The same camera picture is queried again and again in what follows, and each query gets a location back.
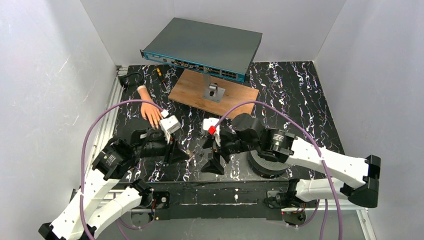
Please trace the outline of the nail polish bottle white cap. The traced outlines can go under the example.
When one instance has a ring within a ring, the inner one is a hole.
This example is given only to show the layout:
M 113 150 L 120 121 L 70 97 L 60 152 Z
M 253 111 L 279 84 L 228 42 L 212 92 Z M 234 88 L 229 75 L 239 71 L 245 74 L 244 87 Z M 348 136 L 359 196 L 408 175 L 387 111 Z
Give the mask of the nail polish bottle white cap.
M 192 151 L 190 151 L 190 150 L 186 150 L 186 153 L 188 155 L 188 160 L 189 161 L 195 157 L 195 154 Z

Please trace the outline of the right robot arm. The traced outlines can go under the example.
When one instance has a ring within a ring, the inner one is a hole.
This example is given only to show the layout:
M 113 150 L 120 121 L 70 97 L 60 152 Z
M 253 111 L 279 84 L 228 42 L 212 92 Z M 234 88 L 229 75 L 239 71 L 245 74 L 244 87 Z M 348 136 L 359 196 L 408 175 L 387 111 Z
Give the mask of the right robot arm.
M 348 200 L 364 208 L 376 208 L 379 200 L 381 159 L 343 155 L 281 129 L 267 128 L 247 113 L 237 115 L 232 131 L 221 130 L 217 118 L 202 122 L 207 137 L 203 148 L 209 150 L 203 173 L 223 175 L 222 161 L 232 155 L 248 152 L 251 165 L 267 176 L 281 175 L 297 165 L 326 175 L 325 179 L 291 179 L 285 189 L 273 193 L 264 202 L 271 208 L 299 207 L 323 199 Z

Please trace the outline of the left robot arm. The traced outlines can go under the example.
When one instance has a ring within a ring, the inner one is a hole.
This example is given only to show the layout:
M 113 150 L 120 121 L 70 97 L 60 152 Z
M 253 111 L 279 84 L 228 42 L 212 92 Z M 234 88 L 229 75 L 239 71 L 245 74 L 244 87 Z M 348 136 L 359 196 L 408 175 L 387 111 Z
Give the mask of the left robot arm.
M 109 191 L 141 158 L 162 157 L 168 166 L 188 160 L 190 155 L 177 140 L 167 139 L 160 130 L 135 130 L 130 137 L 111 138 L 93 161 L 80 189 L 65 210 L 52 222 L 38 229 L 45 240 L 91 240 L 126 212 L 136 207 L 150 207 L 154 189 L 137 179 L 124 191 L 99 207 Z

